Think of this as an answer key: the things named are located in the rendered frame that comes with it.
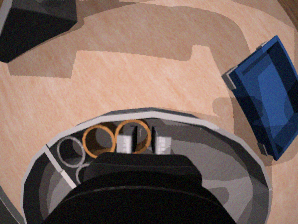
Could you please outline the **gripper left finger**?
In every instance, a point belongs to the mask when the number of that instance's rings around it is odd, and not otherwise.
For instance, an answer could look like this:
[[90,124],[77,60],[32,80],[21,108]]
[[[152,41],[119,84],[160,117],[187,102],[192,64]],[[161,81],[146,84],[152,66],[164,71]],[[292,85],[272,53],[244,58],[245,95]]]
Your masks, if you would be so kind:
[[137,146],[137,126],[130,126],[125,134],[117,135],[117,153],[135,153]]

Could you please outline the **bronze ring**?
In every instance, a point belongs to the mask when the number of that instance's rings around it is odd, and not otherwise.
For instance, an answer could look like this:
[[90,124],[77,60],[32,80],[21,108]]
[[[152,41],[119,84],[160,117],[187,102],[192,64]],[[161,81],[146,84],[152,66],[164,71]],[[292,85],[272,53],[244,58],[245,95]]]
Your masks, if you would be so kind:
[[148,146],[150,145],[150,141],[151,141],[150,127],[144,119],[130,119],[130,120],[125,120],[122,123],[120,123],[120,125],[117,127],[116,132],[115,132],[116,144],[117,144],[117,135],[119,133],[123,134],[124,124],[129,123],[129,122],[140,123],[142,126],[145,127],[145,129],[147,131],[147,137],[144,139],[144,141],[137,143],[135,153],[133,153],[133,154],[140,154],[148,148]]
[[[112,138],[112,142],[113,142],[112,147],[105,148],[97,142],[95,134],[96,134],[96,130],[98,128],[102,128],[110,134],[110,136]],[[94,158],[96,158],[100,153],[103,153],[103,152],[114,152],[115,149],[117,148],[117,144],[116,144],[116,141],[115,141],[116,129],[117,129],[117,126],[114,123],[111,123],[111,122],[102,122],[102,123],[98,123],[96,125],[93,125],[93,126],[89,127],[84,132],[83,139],[82,139],[83,147],[84,147],[85,151],[91,157],[94,157]]]

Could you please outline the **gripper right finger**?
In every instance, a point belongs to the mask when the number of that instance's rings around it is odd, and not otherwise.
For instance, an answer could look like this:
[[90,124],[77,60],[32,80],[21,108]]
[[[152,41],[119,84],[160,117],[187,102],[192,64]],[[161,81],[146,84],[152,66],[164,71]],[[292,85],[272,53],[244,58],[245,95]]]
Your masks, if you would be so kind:
[[164,135],[158,126],[152,126],[151,147],[152,153],[171,154],[171,136]]

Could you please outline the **blue tray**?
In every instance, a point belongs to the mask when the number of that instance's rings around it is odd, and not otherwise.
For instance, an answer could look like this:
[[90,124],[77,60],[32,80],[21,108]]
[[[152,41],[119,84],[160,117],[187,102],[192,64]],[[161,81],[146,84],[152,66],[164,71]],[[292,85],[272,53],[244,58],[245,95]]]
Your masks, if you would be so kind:
[[298,74],[278,35],[252,54],[221,77],[242,108],[261,154],[277,161],[298,135]]

